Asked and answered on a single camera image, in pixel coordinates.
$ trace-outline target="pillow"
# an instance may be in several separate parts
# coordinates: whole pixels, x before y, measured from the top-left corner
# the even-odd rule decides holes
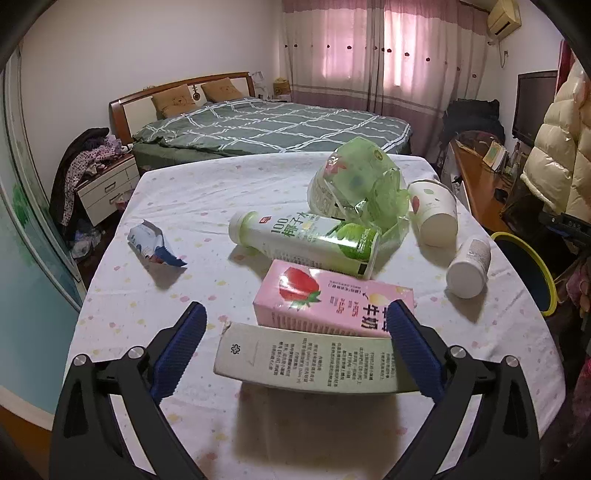
[[[152,103],[164,118],[187,113],[197,108],[187,84],[153,94]]]
[[[201,85],[205,98],[210,102],[224,102],[226,100],[238,100],[244,98],[244,95],[234,87],[229,78],[215,80]]]

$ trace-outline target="beige cardboard box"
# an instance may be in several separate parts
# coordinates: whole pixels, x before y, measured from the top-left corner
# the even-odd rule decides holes
[[[227,322],[214,373],[309,392],[368,394],[417,391],[392,341],[296,332]]]

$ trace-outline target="strawberry milk box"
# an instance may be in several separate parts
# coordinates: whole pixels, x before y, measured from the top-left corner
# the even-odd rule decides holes
[[[411,288],[275,260],[253,305],[267,327],[389,338],[386,310],[394,300],[414,312]]]

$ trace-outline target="yellow ring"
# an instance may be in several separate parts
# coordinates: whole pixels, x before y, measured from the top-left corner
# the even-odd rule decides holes
[[[527,243],[525,243],[521,238],[518,236],[513,235],[512,233],[507,232],[497,232],[493,233],[491,238],[496,240],[500,238],[501,240],[507,240],[512,242],[516,245],[519,245],[523,250],[525,250],[531,258],[535,260],[535,263],[538,265],[539,269],[544,275],[544,279],[546,280],[546,285],[548,286],[548,290],[550,292],[550,307],[545,312],[541,312],[544,317],[549,317],[556,311],[556,305],[558,303],[558,293],[556,292],[556,285],[554,283],[554,279],[550,274],[550,270],[546,267],[544,261],[540,258],[537,252],[531,248]]]

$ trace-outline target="white tablecloth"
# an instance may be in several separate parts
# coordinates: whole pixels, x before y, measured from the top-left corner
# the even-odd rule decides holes
[[[433,403],[419,393],[336,396],[273,390],[213,373],[223,322],[255,324],[252,300],[270,265],[228,238],[237,210],[305,209],[308,182],[328,153],[252,155],[190,163],[145,174],[90,285],[69,363],[119,358],[178,319],[190,300],[207,308],[206,334],[175,394],[161,408],[181,443],[213,479],[382,479],[402,455]],[[422,158],[393,155],[407,182],[435,178]],[[486,234],[458,204],[458,245]],[[130,227],[150,220],[188,265],[147,271],[130,249]],[[448,345],[499,361],[517,356],[534,400],[540,432],[564,400],[556,348],[525,286],[496,245],[488,289],[472,300],[445,291],[453,250],[419,245],[413,230],[374,278],[412,287],[415,313]],[[443,468],[457,460],[478,399],[473,398]],[[125,415],[115,410],[138,466],[151,470]]]

